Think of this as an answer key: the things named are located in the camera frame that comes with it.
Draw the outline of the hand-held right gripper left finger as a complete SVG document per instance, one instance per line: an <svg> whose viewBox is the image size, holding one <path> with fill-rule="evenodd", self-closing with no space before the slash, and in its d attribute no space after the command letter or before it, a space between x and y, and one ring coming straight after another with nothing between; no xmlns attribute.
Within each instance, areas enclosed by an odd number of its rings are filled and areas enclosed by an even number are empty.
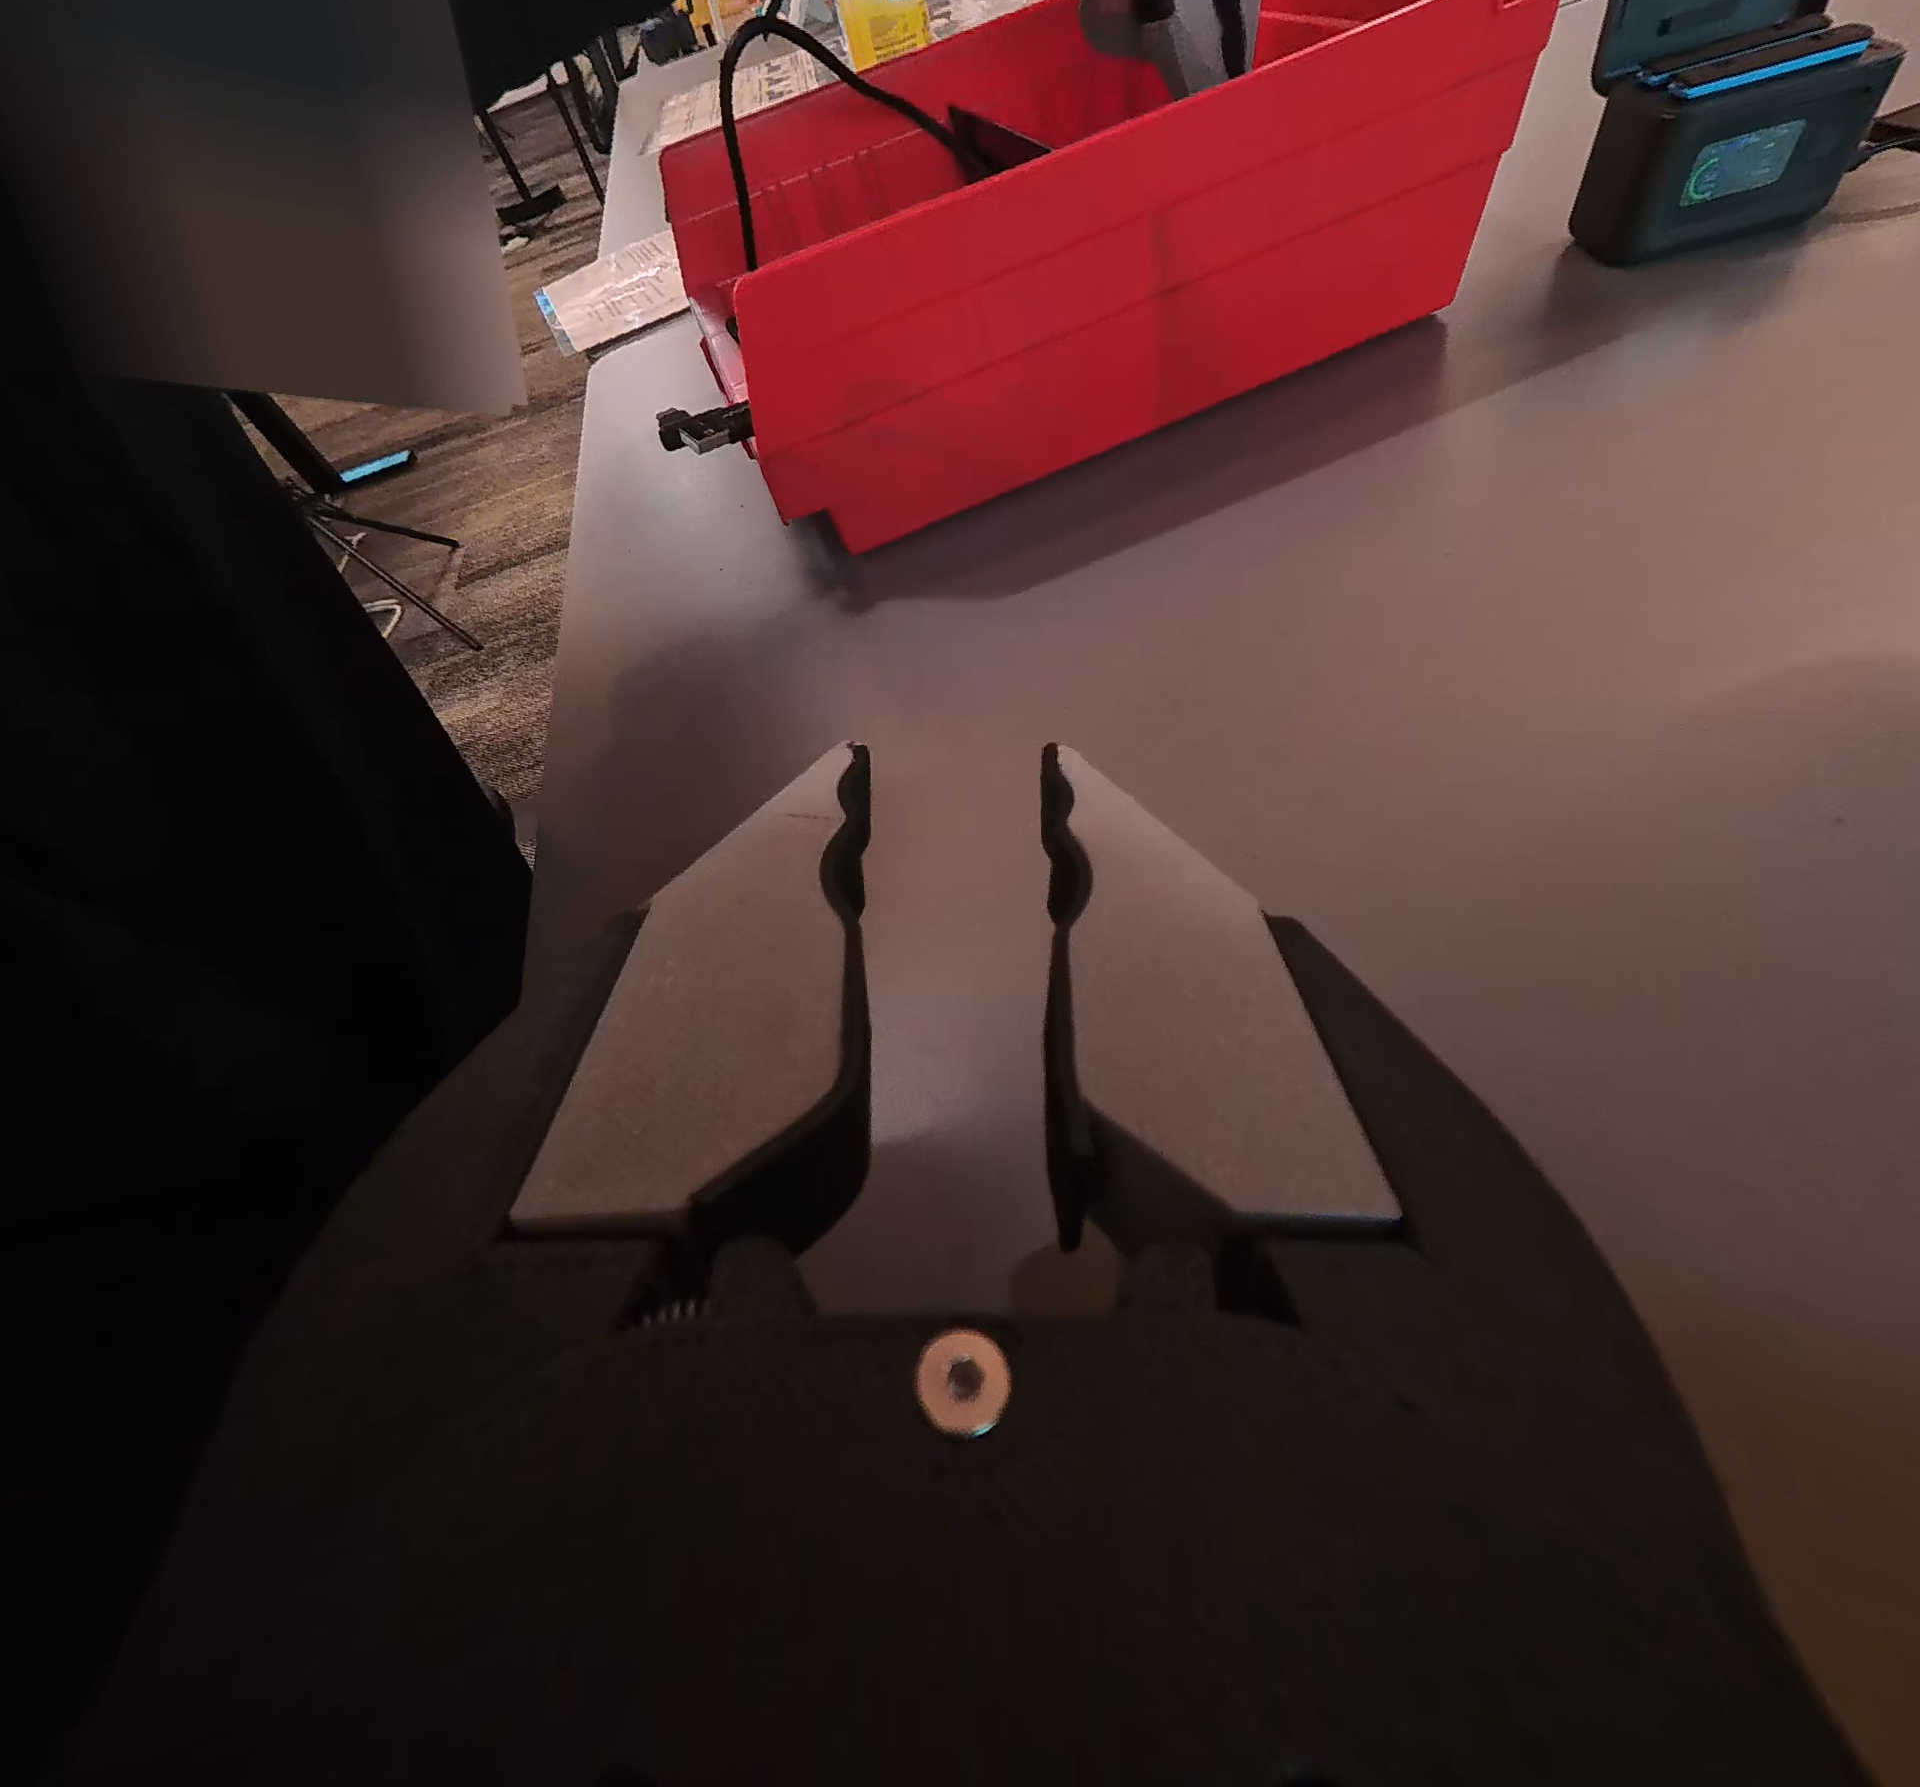
<svg viewBox="0 0 1920 1787"><path fill-rule="evenodd" d="M846 1216L872 1160L866 834L872 760L840 744L661 884L513 1197L519 1237L799 1256Z"/></svg>

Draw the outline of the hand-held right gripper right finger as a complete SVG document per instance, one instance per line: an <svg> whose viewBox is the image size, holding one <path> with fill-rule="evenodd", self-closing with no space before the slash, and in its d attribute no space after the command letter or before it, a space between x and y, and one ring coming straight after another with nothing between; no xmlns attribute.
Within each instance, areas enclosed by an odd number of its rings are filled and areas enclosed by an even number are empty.
<svg viewBox="0 0 1920 1787"><path fill-rule="evenodd" d="M1046 856L1045 1164L1060 1247L1224 1254L1401 1228L1257 894L1063 744Z"/></svg>

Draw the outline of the red plastic bin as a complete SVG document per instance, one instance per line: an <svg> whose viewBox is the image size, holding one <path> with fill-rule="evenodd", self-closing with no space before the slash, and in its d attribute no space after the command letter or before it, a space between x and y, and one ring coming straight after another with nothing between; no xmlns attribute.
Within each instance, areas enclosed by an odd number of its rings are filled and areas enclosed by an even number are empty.
<svg viewBox="0 0 1920 1787"><path fill-rule="evenodd" d="M875 549L1457 294L1561 0L1258 0L1172 100L1040 0L661 151L720 409L782 523ZM946 110L1051 145L966 185Z"/></svg>

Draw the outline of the black bin divider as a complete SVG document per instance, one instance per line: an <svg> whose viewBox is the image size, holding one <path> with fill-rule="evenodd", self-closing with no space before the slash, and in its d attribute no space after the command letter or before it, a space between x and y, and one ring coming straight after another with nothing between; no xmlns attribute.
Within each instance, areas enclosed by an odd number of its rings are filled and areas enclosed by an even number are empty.
<svg viewBox="0 0 1920 1787"><path fill-rule="evenodd" d="M951 104L946 122L951 122L951 151L966 185L982 185L982 181L1005 177L1024 162L1051 156L1046 143L1020 135L1016 128L998 116L982 116L966 104Z"/></svg>

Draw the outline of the disinfectant wipes canister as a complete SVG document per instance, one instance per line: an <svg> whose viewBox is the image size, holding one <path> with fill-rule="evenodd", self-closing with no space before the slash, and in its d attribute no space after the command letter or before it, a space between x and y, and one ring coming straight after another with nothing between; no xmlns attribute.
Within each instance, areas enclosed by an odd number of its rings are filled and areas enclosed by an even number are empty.
<svg viewBox="0 0 1920 1787"><path fill-rule="evenodd" d="M831 0L852 73L930 49L930 0Z"/></svg>

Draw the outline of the person's body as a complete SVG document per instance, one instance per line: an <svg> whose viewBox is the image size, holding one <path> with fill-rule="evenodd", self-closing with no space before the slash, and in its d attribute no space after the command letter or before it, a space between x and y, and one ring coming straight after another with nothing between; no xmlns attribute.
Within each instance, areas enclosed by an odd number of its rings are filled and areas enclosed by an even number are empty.
<svg viewBox="0 0 1920 1787"><path fill-rule="evenodd" d="M341 1186L534 871L209 387L3 372L3 1784L86 1713Z"/></svg>

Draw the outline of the black charging case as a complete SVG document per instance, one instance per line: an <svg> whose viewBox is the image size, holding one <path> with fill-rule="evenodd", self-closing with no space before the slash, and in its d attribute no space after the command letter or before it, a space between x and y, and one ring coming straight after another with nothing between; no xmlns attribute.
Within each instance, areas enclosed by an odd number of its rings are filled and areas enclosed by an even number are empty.
<svg viewBox="0 0 1920 1787"><path fill-rule="evenodd" d="M1883 104L1909 49L1824 5L1606 0L1569 240L1621 268L1799 228L1853 167L1914 151L1914 104Z"/></svg>

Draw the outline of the white paper sheet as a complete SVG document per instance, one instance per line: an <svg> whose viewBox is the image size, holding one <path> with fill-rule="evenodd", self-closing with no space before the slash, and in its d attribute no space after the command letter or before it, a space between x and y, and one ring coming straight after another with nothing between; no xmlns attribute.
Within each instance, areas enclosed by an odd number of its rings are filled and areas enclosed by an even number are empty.
<svg viewBox="0 0 1920 1787"><path fill-rule="evenodd" d="M627 240L616 251L534 294L546 330L568 357L587 357L689 311L674 228Z"/></svg>

